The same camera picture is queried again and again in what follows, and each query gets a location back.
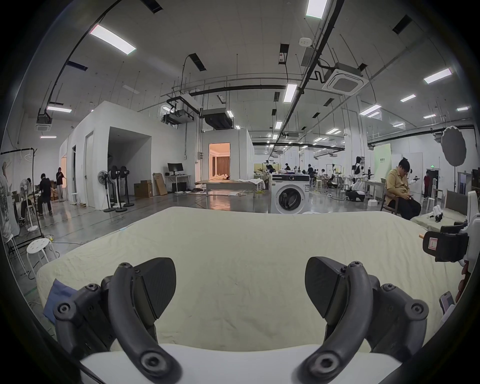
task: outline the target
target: blue cloth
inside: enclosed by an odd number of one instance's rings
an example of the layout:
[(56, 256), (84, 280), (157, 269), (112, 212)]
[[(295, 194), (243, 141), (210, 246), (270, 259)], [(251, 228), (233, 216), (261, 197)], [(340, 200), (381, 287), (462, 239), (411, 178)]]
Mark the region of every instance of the blue cloth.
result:
[(60, 301), (70, 298), (77, 290), (66, 286), (57, 279), (53, 282), (53, 286), (48, 294), (47, 302), (43, 309), (43, 315), (55, 324), (55, 316), (53, 309)]

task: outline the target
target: curtain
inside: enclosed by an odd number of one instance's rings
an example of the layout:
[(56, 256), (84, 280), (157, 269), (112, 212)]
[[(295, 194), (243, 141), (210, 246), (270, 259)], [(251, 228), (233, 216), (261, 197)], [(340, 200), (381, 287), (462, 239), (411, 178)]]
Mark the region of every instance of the curtain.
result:
[(230, 176), (230, 156), (218, 156), (216, 158), (216, 174)]

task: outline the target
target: wooden chair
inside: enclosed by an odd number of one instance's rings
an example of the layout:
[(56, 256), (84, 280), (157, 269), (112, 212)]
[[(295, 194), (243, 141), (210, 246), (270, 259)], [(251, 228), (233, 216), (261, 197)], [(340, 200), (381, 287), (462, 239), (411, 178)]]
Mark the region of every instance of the wooden chair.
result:
[[(390, 208), (387, 204), (385, 204), (385, 197), (389, 197), (392, 200), (395, 201), (395, 208)], [(382, 198), (382, 206), (380, 207), (380, 211), (384, 209), (385, 211), (388, 211), (390, 213), (393, 213), (395, 216), (398, 213), (398, 196), (393, 195), (389, 191), (387, 191), (387, 188), (384, 187), (384, 196)]]

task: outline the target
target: man sitting on chair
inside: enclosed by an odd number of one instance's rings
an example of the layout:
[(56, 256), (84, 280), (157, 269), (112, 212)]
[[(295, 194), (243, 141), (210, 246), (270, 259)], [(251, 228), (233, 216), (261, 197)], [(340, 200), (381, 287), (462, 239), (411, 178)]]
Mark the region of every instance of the man sitting on chair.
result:
[[(398, 213), (400, 213), (404, 219), (410, 220), (412, 217), (420, 214), (421, 205), (410, 195), (407, 180), (408, 172), (410, 172), (410, 163), (407, 159), (403, 158), (400, 160), (400, 163), (398, 163), (397, 168), (388, 172), (385, 187), (389, 193), (398, 196)], [(385, 203), (390, 208), (395, 208), (395, 200), (392, 200), (388, 195), (385, 196)]]

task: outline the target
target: yellow shirt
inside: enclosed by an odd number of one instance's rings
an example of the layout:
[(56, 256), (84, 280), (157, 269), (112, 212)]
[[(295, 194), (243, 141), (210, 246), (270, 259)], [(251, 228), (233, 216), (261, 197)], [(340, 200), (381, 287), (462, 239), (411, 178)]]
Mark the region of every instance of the yellow shirt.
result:
[[(408, 187), (408, 179), (405, 174), (403, 177), (400, 177), (398, 173), (398, 168), (395, 168), (388, 172), (387, 178), (385, 180), (385, 187), (387, 191), (395, 196), (399, 196), (401, 193), (410, 194), (410, 188)], [(388, 196), (385, 197), (385, 203), (388, 205), (392, 199)]]

